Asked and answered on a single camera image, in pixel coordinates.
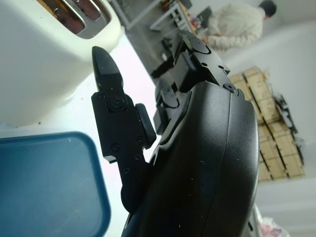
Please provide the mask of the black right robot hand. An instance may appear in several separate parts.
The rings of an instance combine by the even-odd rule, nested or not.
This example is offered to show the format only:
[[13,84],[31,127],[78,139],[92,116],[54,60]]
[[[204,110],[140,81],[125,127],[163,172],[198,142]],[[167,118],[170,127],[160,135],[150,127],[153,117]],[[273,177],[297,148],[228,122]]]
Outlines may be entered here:
[[254,108],[194,34],[180,31],[172,47],[173,83],[158,80],[154,120],[124,92],[109,53],[92,48],[102,154],[118,164],[129,213],[122,235],[240,237],[259,175]]

